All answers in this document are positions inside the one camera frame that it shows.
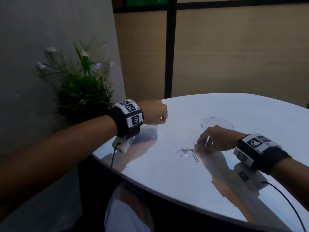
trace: tabletop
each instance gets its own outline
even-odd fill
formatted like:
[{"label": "tabletop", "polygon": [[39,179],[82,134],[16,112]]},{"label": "tabletop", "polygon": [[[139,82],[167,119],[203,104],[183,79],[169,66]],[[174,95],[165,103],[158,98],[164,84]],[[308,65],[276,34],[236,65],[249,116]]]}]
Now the tabletop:
[{"label": "tabletop", "polygon": [[[242,133],[260,133],[279,143],[295,160],[309,165],[307,138],[309,110],[287,102],[252,94],[198,94],[162,100],[168,106],[164,125],[150,127],[127,153],[115,153],[113,171],[137,186],[164,199],[235,223],[302,231],[300,222],[282,195],[271,186],[258,188],[243,181],[248,170],[233,150],[197,155],[199,163],[182,158],[181,148],[194,149],[205,118],[222,118]],[[110,167],[114,138],[93,154]],[[298,211],[306,228],[309,213],[271,176],[257,171],[276,186]]]}]

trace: green panel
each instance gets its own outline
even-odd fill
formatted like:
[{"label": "green panel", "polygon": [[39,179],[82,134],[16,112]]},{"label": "green panel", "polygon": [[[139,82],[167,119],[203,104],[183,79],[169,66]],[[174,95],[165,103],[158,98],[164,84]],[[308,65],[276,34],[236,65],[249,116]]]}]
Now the green panel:
[{"label": "green panel", "polygon": [[127,6],[167,5],[168,0],[127,0]]}]

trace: pile of paper clips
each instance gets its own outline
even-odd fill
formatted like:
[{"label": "pile of paper clips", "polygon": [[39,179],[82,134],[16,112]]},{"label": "pile of paper clips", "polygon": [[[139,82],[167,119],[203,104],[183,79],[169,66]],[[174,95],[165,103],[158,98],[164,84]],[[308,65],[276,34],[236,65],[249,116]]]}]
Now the pile of paper clips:
[{"label": "pile of paper clips", "polygon": [[180,155],[181,155],[182,158],[190,157],[190,155],[187,155],[187,153],[188,153],[188,151],[191,151],[191,152],[192,152],[192,155],[193,155],[193,157],[194,157],[194,159],[195,159],[195,161],[196,161],[196,163],[199,163],[199,160],[198,160],[198,158],[197,158],[197,156],[196,156],[196,153],[195,153],[195,150],[194,150],[194,149],[190,149],[190,148],[185,149],[185,148],[182,148],[182,149],[179,149],[178,151],[174,151],[173,154],[176,154],[176,153],[181,152],[181,151],[182,151],[182,154],[180,153]]}]

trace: hand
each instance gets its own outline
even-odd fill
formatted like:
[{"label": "hand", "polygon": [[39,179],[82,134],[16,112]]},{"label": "hand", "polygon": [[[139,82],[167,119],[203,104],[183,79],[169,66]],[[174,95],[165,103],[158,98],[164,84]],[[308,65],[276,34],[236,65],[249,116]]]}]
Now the hand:
[{"label": "hand", "polygon": [[197,143],[199,145],[206,145],[207,152],[228,151],[237,146],[239,139],[246,136],[246,134],[222,128],[218,125],[208,127],[200,136]]},{"label": "hand", "polygon": [[168,117],[168,106],[161,100],[144,100],[137,105],[144,114],[144,123],[147,125],[164,124]]}]

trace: black wristband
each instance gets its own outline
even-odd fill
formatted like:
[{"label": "black wristband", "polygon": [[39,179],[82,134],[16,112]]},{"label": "black wristband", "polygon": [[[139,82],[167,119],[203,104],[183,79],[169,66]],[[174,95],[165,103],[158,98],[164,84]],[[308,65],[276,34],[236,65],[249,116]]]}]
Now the black wristband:
[{"label": "black wristband", "polygon": [[117,125],[118,134],[117,137],[124,137],[128,134],[128,125],[127,125],[127,117],[118,107],[113,107],[106,111],[106,115],[113,118],[114,122]]},{"label": "black wristband", "polygon": [[249,144],[243,141],[244,138],[238,140],[237,148],[245,153],[253,160],[251,168],[258,169],[269,175],[272,168],[280,161],[292,158],[287,152],[278,146],[268,147],[262,153],[255,151]]}]

